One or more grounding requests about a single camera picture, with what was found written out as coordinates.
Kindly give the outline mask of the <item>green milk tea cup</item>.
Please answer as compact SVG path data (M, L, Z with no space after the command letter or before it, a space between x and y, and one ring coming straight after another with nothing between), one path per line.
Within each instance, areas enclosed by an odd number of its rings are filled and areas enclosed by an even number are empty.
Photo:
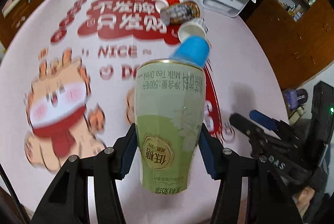
M156 59L137 70L134 114L142 186L158 195L187 189L204 120L205 74L196 64Z

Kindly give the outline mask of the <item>blue plastic cup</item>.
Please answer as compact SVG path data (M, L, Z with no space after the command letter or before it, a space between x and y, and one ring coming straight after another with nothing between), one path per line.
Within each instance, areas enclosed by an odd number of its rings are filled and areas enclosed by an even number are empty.
M209 56L208 42L199 36L190 36L171 54L170 58L185 60L203 68Z

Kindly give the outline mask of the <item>white checkered paper cup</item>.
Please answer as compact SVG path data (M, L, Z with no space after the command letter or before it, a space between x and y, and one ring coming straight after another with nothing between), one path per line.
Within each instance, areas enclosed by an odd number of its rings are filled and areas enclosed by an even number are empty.
M194 18L183 23L178 29L178 38L180 43L183 43L187 38L198 36L207 39L207 27L201 18Z

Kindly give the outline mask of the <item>brown coffee cup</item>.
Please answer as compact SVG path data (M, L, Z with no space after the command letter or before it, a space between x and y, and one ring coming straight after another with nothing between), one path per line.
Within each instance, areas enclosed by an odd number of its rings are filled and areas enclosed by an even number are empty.
M200 17L200 8L193 1L174 4L160 11L160 19L166 25L183 24Z

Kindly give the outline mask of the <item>red and white paper cup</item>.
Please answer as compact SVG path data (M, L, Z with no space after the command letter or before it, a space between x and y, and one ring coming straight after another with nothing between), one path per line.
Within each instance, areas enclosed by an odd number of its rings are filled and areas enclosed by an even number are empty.
M182 3L183 0L157 0L155 2L155 9L158 13L164 8L168 8L174 4Z

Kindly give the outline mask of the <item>printed white tablecloth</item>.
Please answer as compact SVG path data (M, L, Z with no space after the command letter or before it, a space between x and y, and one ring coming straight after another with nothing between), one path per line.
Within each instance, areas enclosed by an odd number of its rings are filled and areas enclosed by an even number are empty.
M1 62L1 165L20 200L35 210L55 176L59 161L52 145L31 140L36 126L27 116L28 95L55 92L60 77L38 81L41 62L59 63L71 49L67 83L80 83L75 66L90 81L82 106L100 107L105 126L94 140L113 145L129 129L137 68L166 58L179 45L176 28L165 27L154 10L156 0L46 0L11 42ZM260 44L240 17L202 9L212 48L204 121L210 131L240 155L248 156L247 138L228 127L232 112L253 109L287 120L276 76Z

